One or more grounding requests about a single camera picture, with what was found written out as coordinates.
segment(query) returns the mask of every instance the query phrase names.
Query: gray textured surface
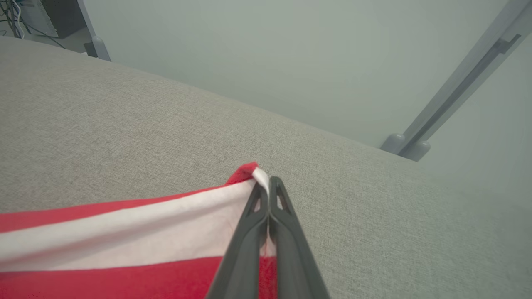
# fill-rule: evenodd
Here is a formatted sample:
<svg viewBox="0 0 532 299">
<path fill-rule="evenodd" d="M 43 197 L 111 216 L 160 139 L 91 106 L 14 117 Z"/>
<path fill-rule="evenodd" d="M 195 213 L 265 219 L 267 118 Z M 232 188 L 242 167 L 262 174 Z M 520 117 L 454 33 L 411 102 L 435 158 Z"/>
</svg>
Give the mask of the gray textured surface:
<svg viewBox="0 0 532 299">
<path fill-rule="evenodd" d="M 530 298 L 530 209 L 159 76 L 0 37 L 0 210 L 220 185 L 256 160 L 289 191 L 332 298 Z"/>
</svg>

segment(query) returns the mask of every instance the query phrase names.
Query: red and white striped cloth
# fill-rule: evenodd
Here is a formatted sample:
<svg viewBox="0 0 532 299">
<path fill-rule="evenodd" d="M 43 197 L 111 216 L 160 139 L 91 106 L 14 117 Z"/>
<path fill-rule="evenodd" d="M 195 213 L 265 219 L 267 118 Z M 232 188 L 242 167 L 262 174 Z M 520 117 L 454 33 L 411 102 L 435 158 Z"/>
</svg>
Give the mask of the red and white striped cloth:
<svg viewBox="0 0 532 299">
<path fill-rule="evenodd" d="M 0 214 L 0 298 L 203 298 L 256 181 L 143 200 Z M 275 248 L 261 249 L 259 298 L 276 298 Z"/>
</svg>

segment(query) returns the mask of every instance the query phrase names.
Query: white cable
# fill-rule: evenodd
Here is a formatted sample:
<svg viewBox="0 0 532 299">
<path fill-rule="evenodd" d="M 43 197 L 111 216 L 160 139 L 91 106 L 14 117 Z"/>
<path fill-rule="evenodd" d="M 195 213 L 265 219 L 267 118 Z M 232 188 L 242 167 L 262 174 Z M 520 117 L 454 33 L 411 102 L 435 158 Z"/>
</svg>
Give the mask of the white cable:
<svg viewBox="0 0 532 299">
<path fill-rule="evenodd" d="M 20 14 L 22 13 L 22 10 L 20 10 L 20 6 L 16 3 L 15 0 L 12 0 L 17 9 L 19 10 L 19 14 L 16 16 L 16 23 L 19 26 L 19 30 L 22 33 L 21 39 L 24 39 L 24 30 L 22 30 L 22 26 L 20 26 Z"/>
</svg>

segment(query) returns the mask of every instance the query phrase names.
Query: red stripe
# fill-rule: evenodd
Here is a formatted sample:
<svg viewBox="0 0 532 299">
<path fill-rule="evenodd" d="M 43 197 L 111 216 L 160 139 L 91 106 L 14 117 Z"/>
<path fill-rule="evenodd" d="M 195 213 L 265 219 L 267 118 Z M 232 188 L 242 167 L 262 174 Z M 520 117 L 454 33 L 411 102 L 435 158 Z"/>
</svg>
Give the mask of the red stripe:
<svg viewBox="0 0 532 299">
<path fill-rule="evenodd" d="M 207 294 L 221 259 L 97 270 L 0 273 L 0 298 L 199 299 Z M 261 258 L 260 279 L 259 298 L 277 298 L 275 257 Z"/>
<path fill-rule="evenodd" d="M 237 169 L 237 171 L 229 178 L 224 186 L 236 184 L 252 179 L 252 172 L 257 167 L 256 162 L 244 164 Z M 24 228 L 30 228 L 35 226 L 49 225 L 59 222 L 71 221 L 75 219 L 91 217 L 103 213 L 109 213 L 122 209 L 129 209 L 132 207 L 138 207 L 143 205 L 149 205 L 159 202 L 165 202 L 175 200 L 181 197 L 193 195 L 200 192 L 213 190 L 216 188 L 224 187 L 211 187 L 198 191 L 192 191 L 177 195 L 170 195 L 157 198 L 147 198 L 141 200 L 128 200 L 117 202 L 106 202 L 97 204 L 87 204 L 80 206 L 66 207 L 63 209 L 45 210 L 45 211 L 29 211 L 0 214 L 0 233 L 13 230 L 19 230 Z"/>
</svg>

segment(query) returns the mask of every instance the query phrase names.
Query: white wall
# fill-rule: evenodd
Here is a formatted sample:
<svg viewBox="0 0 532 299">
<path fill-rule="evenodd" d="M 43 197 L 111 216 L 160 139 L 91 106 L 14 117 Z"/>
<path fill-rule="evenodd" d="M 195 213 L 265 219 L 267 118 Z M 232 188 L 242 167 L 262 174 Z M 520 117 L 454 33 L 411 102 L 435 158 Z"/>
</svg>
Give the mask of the white wall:
<svg viewBox="0 0 532 299">
<path fill-rule="evenodd" d="M 532 199 L 532 35 L 429 138 L 420 164 L 464 187 Z"/>
<path fill-rule="evenodd" d="M 111 60 L 380 146 L 506 0 L 87 0 Z"/>
</svg>

